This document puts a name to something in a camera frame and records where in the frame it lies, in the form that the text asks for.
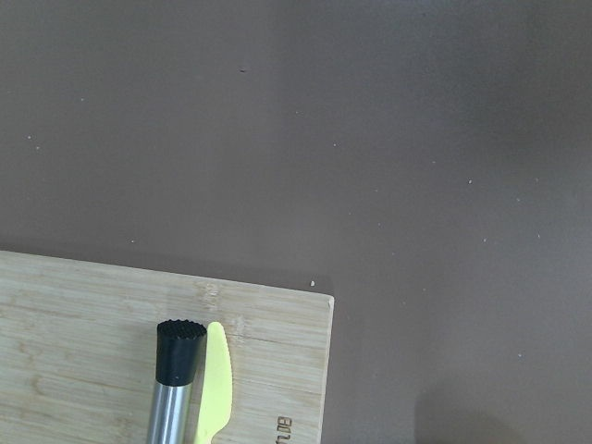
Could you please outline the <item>steel muddler bar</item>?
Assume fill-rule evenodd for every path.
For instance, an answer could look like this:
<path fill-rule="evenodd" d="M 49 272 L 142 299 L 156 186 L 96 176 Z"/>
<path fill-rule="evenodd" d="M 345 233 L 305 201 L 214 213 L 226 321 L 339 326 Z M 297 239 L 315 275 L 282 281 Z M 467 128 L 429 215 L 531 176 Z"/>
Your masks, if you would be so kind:
<path fill-rule="evenodd" d="M 205 327 L 191 320 L 169 319 L 157 325 L 148 444 L 184 440 L 198 351 L 205 335 Z"/>

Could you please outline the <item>wooden cutting board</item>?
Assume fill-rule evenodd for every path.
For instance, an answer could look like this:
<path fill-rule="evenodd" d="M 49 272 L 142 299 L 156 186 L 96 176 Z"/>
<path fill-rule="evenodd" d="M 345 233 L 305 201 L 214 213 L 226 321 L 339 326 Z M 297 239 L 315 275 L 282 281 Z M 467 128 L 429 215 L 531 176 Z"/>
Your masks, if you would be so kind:
<path fill-rule="evenodd" d="M 156 327 L 226 330 L 232 414 L 217 443 L 321 439 L 334 300 L 236 281 L 1 254 L 1 439 L 143 443 Z"/>

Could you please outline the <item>yellow plastic knife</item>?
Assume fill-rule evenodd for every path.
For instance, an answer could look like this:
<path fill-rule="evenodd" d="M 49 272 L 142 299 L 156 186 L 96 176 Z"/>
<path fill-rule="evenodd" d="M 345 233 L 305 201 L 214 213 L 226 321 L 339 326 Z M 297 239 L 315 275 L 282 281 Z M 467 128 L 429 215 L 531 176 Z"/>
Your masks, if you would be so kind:
<path fill-rule="evenodd" d="M 194 443 L 211 443 L 229 422 L 233 402 L 233 375 L 228 340 L 220 322 L 207 327 L 207 342 Z"/>

